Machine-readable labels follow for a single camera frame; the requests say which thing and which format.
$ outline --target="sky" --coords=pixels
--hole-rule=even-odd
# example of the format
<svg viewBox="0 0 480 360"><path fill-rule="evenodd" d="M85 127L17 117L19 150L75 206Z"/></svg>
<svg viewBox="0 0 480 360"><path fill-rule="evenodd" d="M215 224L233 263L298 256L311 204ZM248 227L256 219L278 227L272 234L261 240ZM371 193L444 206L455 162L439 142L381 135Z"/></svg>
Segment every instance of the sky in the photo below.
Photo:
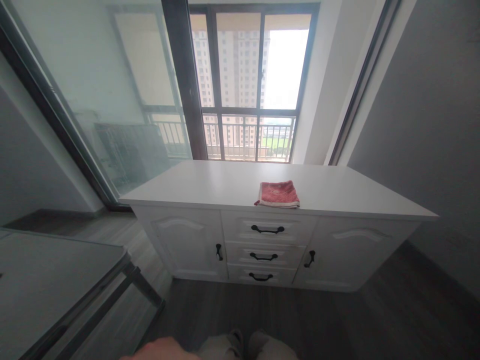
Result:
<svg viewBox="0 0 480 360"><path fill-rule="evenodd" d="M265 81L264 109L295 109L308 30L272 30Z"/></svg>

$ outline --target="gray floor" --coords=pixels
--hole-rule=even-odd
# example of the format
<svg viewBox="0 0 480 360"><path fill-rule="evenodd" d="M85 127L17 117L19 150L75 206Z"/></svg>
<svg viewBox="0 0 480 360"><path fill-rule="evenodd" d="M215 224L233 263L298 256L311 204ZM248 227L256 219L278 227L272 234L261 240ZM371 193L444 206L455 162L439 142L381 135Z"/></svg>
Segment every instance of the gray floor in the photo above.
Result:
<svg viewBox="0 0 480 360"><path fill-rule="evenodd" d="M208 335L262 328L300 359L479 359L480 306L411 245L405 244L356 293L342 294L174 280L132 214L99 219L37 214L22 230L123 244L147 280L169 298L145 341L174 336L187 350ZM133 287L75 354L112 359L138 344L155 309Z"/></svg>

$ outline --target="black handle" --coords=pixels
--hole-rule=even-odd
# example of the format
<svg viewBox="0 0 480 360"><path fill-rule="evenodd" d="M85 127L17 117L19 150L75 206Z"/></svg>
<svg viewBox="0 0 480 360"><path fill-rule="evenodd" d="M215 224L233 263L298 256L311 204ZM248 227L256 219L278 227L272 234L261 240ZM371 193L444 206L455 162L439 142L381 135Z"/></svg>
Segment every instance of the black handle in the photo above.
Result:
<svg viewBox="0 0 480 360"><path fill-rule="evenodd" d="M261 234L261 233L278 234L278 233L281 233L282 231L285 231L285 228L284 228L283 226L279 226L279 227L276 229L276 231L272 231L272 230L260 230L257 225L252 225L252 226L251 226L251 229L252 229L252 230L255 230L255 231L258 231L260 234Z"/></svg>
<svg viewBox="0 0 480 360"><path fill-rule="evenodd" d="M253 272L249 273L248 276L252 277L253 280L255 281L268 281L269 279L273 278L274 276L272 274L268 274L268 276L266 278L256 278L255 277L255 274Z"/></svg>
<svg viewBox="0 0 480 360"><path fill-rule="evenodd" d="M220 249L222 248L222 245L217 244L216 245L216 254L218 255L218 261L222 261L224 258L222 255L220 255Z"/></svg>
<svg viewBox="0 0 480 360"><path fill-rule="evenodd" d="M250 253L250 256L251 256L252 258L257 259L257 260L268 260L268 261L272 261L273 259L276 259L276 258L279 257L277 254L273 254L273 255L271 256L271 258L267 258L267 257L257 257L257 254L255 254L254 252L251 252L251 253Z"/></svg>
<svg viewBox="0 0 480 360"><path fill-rule="evenodd" d="M315 251L313 250L310 250L308 252L310 254L310 262L308 264L304 264L303 266L305 266L306 268L309 268L310 265L315 261Z"/></svg>

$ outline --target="hand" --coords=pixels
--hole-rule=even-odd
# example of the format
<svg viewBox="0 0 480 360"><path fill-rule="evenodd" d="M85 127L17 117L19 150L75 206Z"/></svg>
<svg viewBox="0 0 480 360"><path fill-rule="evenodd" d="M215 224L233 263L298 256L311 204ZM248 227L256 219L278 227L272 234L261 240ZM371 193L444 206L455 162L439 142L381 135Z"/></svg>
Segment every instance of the hand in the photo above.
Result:
<svg viewBox="0 0 480 360"><path fill-rule="evenodd" d="M133 356L122 356L120 360L201 360L197 355L182 349L173 337L162 337L149 342Z"/></svg>

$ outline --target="cabinet top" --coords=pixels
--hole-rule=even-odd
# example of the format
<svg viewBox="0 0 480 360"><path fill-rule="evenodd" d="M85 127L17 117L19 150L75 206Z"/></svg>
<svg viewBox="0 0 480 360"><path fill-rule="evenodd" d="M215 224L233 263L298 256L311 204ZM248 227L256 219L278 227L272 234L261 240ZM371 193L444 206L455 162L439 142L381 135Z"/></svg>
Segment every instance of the cabinet top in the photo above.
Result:
<svg viewBox="0 0 480 360"><path fill-rule="evenodd" d="M293 181L298 209L254 206L260 183ZM120 198L145 206L432 221L438 216L345 166L186 160Z"/></svg>

